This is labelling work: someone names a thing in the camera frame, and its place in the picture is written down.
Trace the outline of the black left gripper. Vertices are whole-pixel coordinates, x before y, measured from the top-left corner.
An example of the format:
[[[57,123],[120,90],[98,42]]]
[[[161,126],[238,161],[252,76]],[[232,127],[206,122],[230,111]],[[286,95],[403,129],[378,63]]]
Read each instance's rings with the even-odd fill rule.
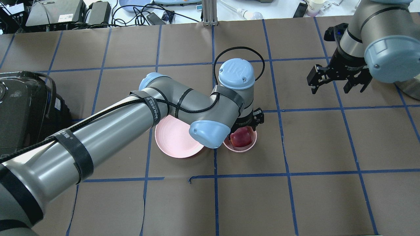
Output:
[[[243,127],[250,127],[253,131],[256,131],[256,127],[263,123],[264,112],[261,108],[257,108],[253,110],[249,115],[236,119],[234,123],[234,132]]]

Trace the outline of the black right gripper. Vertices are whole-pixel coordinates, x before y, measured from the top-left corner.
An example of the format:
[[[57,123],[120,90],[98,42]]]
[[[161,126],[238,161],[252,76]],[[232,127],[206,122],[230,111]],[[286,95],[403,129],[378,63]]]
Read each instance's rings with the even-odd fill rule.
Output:
[[[340,48],[336,48],[327,66],[315,64],[306,77],[312,94],[316,94],[320,86],[339,80],[347,80],[343,87],[345,94],[357,85],[362,85],[360,93],[363,93],[372,79],[364,58],[349,55]]]

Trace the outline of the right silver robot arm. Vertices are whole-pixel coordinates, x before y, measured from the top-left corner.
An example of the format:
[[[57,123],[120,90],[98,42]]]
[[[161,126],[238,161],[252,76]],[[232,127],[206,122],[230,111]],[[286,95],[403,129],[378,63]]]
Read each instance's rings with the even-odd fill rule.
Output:
[[[324,40],[336,49],[327,66],[313,66],[306,80],[312,94],[321,85],[346,81],[345,93],[372,79],[393,83],[419,99],[419,25],[410,14],[410,0],[362,0],[349,23],[329,27]]]

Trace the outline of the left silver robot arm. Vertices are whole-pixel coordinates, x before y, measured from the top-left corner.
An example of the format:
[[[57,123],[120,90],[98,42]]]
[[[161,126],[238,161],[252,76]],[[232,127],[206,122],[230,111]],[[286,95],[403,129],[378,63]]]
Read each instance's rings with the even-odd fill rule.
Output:
[[[189,135],[219,148],[240,127],[255,128],[257,77],[250,62],[225,61],[206,96],[160,73],[149,73],[137,91],[44,141],[1,157],[1,235],[35,236],[46,206],[90,177],[94,169],[171,115],[189,124]]]

